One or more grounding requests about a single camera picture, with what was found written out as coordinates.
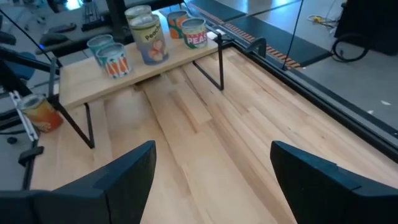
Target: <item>can lid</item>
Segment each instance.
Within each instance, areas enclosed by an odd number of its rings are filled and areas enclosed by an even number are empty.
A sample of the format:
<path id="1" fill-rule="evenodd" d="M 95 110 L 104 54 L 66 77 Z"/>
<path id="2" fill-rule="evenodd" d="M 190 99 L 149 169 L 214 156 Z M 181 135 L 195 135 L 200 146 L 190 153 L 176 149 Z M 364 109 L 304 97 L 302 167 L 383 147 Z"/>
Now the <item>can lid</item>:
<path id="1" fill-rule="evenodd" d="M 186 16 L 186 15 L 188 15 L 188 12 L 187 12 L 187 11 L 185 11 L 185 10 L 180 10 L 180 11 L 170 12 L 170 13 L 167 15 L 167 18 L 168 18 L 168 19 L 178 19 L 179 17 Z"/>
<path id="2" fill-rule="evenodd" d="M 206 20 L 200 18 L 191 18 L 191 19 L 185 19 L 181 23 L 181 26 L 183 28 L 195 28 L 203 24 L 206 24 Z"/>
<path id="3" fill-rule="evenodd" d="M 28 108 L 36 108 L 43 102 L 44 96 L 41 94 L 30 94 L 23 97 L 17 104 L 17 108 L 21 111 Z"/>
<path id="4" fill-rule="evenodd" d="M 124 15 L 126 16 L 138 16 L 142 15 L 148 12 L 152 12 L 152 9 L 148 5 L 142 5 L 142 6 L 134 6 L 126 11 L 124 11 Z"/>
<path id="5" fill-rule="evenodd" d="M 144 14 L 133 18 L 132 20 L 130 20 L 129 24 L 131 27 L 141 28 L 141 27 L 153 26 L 158 21 L 159 21 L 158 15 Z"/>

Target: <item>wooden table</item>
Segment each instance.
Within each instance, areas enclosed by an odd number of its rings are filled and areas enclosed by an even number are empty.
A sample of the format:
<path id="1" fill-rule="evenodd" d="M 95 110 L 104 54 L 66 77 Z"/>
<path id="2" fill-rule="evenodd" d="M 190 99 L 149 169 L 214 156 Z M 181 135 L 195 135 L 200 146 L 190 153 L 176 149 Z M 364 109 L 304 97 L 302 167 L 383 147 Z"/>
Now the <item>wooden table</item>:
<path id="1" fill-rule="evenodd" d="M 157 165 L 145 224 L 295 223 L 269 159 L 275 139 L 398 188 L 398 164 L 235 49 L 223 55 L 222 92 L 185 63 L 90 101 L 94 149 L 68 123 L 42 134 L 31 188 L 56 189 L 148 139 Z M 197 63 L 217 77 L 217 54 Z M 84 106 L 69 112 L 85 130 Z"/>

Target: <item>peas can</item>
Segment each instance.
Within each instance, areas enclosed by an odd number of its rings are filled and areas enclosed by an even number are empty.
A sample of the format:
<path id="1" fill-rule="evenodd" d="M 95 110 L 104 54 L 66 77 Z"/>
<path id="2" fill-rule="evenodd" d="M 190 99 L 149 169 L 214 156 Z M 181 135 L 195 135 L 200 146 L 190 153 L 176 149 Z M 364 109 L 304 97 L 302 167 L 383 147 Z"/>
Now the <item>peas can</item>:
<path id="1" fill-rule="evenodd" d="M 128 23 L 130 23 L 133 18 L 145 14 L 152 14 L 152 9 L 148 5 L 134 6 L 124 11 Z"/>
<path id="2" fill-rule="evenodd" d="M 49 133 L 63 123 L 61 116 L 41 94 L 23 97 L 18 102 L 17 108 L 43 133 Z"/>
<path id="3" fill-rule="evenodd" d="M 157 65 L 169 58 L 158 15 L 138 16 L 129 25 L 145 64 Z"/>
<path id="4" fill-rule="evenodd" d="M 191 18 L 182 22 L 185 45 L 189 49 L 198 49 L 207 46 L 206 20 Z"/>
<path id="5" fill-rule="evenodd" d="M 169 25 L 171 38 L 182 39 L 184 37 L 181 30 L 181 24 L 186 19 L 188 19 L 187 11 L 170 12 L 167 15 L 167 23 Z"/>

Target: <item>food can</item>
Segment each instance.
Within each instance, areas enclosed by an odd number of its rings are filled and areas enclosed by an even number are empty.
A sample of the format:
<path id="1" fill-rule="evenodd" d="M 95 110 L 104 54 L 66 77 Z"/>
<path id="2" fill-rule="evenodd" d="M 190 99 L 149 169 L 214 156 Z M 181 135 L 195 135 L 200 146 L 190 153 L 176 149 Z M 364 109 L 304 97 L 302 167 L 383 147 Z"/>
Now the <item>food can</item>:
<path id="1" fill-rule="evenodd" d="M 107 45 L 97 51 L 96 56 L 111 78 L 124 77 L 132 70 L 126 48 L 123 44 L 113 43 Z"/>
<path id="2" fill-rule="evenodd" d="M 98 65 L 101 65 L 100 61 L 98 60 L 96 54 L 99 49 L 109 45 L 113 44 L 114 40 L 112 35 L 109 34 L 104 34 L 104 35 L 98 35 L 96 37 L 91 38 L 87 42 L 87 47 L 91 50 L 91 53 L 93 53 L 95 60 L 97 61 Z"/>
<path id="3" fill-rule="evenodd" d="M 41 94 L 30 94 L 23 97 L 18 102 L 17 108 L 43 133 L 49 133 L 63 123 L 61 116 Z"/>
<path id="4" fill-rule="evenodd" d="M 186 11 L 170 12 L 167 15 L 167 23 L 169 25 L 170 36 L 173 39 L 181 39 L 184 37 L 182 34 L 181 23 L 188 19 Z"/>
<path id="5" fill-rule="evenodd" d="M 129 25 L 145 64 L 157 65 L 169 58 L 158 15 L 138 16 Z"/>
<path id="6" fill-rule="evenodd" d="M 191 18 L 182 22 L 184 42 L 190 49 L 202 48 L 207 45 L 206 20 Z"/>
<path id="7" fill-rule="evenodd" d="M 132 20 L 133 18 L 144 14 L 152 14 L 152 9 L 150 8 L 150 6 L 134 6 L 124 11 L 124 15 L 126 16 L 128 23 L 130 23 L 130 20 Z"/>

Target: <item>wooden shelf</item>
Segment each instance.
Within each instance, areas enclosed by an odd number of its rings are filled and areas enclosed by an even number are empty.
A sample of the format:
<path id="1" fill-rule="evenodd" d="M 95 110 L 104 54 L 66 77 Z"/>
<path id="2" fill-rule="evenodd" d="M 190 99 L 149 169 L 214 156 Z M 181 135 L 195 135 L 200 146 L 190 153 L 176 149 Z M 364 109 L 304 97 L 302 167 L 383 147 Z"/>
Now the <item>wooden shelf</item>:
<path id="1" fill-rule="evenodd" d="M 60 102 L 66 109 L 93 101 L 104 95 L 120 90 L 153 77 L 172 68 L 181 66 L 217 51 L 217 43 L 208 39 L 207 47 L 188 49 L 183 40 L 171 39 L 165 17 L 159 14 L 165 35 L 169 59 L 159 65 L 145 65 L 136 44 L 126 46 L 133 71 L 126 77 L 113 80 L 107 77 L 94 57 L 63 67 L 60 74 Z"/>

